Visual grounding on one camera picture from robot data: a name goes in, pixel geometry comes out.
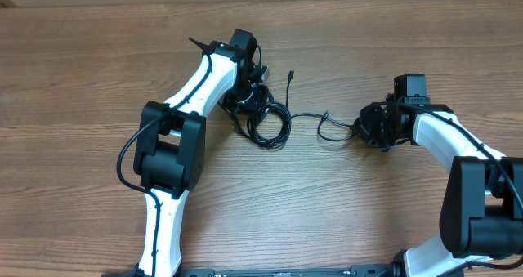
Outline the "black usb cable silver plug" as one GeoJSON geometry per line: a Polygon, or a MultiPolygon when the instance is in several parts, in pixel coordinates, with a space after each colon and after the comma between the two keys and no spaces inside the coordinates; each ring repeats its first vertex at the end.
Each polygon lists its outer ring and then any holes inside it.
{"type": "Polygon", "coordinates": [[[239,119],[237,116],[239,111],[231,111],[228,109],[229,116],[235,125],[235,132],[237,134],[240,134],[241,136],[250,140],[255,145],[267,150],[278,150],[285,146],[291,132],[292,118],[291,112],[288,109],[288,94],[293,75],[294,71],[290,70],[288,73],[285,104],[282,104],[278,101],[274,101],[274,98],[270,96],[269,101],[265,105],[263,105],[258,111],[254,111],[253,113],[247,114],[246,131],[239,124],[239,119]],[[281,128],[279,130],[279,133],[272,138],[265,138],[257,130],[257,127],[261,124],[261,122],[268,114],[273,114],[277,116],[281,122],[281,128]]]}

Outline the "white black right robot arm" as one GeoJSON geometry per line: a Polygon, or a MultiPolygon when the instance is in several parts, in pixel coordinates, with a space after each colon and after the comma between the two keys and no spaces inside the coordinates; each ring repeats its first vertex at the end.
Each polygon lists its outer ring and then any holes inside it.
{"type": "Polygon", "coordinates": [[[350,127],[368,147],[409,142],[428,150],[449,179],[438,233],[399,252],[390,276],[461,276],[475,266],[513,270],[522,254],[522,160],[481,142],[445,105],[374,102],[350,127]]]}

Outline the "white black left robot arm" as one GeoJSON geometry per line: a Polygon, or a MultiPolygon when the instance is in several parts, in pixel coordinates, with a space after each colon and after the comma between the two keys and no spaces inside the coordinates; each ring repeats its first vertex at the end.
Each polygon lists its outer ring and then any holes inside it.
{"type": "Polygon", "coordinates": [[[148,101],[138,131],[124,146],[136,147],[136,190],[145,196],[147,216],[141,259],[130,276],[175,276],[181,263],[181,228],[189,193],[204,165],[206,122],[222,104],[232,114],[255,114],[265,105],[268,69],[253,56],[252,33],[236,29],[228,43],[200,43],[201,63],[175,95],[148,101]]]}

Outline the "black usb cable white plug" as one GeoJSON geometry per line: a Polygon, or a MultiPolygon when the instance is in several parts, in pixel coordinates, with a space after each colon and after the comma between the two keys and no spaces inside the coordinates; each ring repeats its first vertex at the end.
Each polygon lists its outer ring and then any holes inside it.
{"type": "Polygon", "coordinates": [[[337,121],[335,119],[330,118],[330,112],[329,111],[326,111],[323,114],[313,114],[313,113],[291,114],[291,118],[292,118],[291,119],[291,131],[292,131],[292,121],[293,121],[294,118],[317,118],[319,120],[319,123],[318,123],[318,126],[316,128],[316,135],[320,139],[325,140],[325,141],[330,141],[330,142],[345,142],[345,141],[349,141],[352,138],[354,138],[354,136],[352,136],[352,133],[351,133],[351,130],[350,130],[350,125],[346,124],[346,123],[339,122],[339,121],[337,121]],[[347,136],[342,137],[342,138],[327,137],[321,131],[321,128],[323,127],[323,125],[325,123],[330,123],[330,124],[332,124],[334,126],[341,127],[343,129],[347,130],[349,132],[349,134],[347,136]]]}

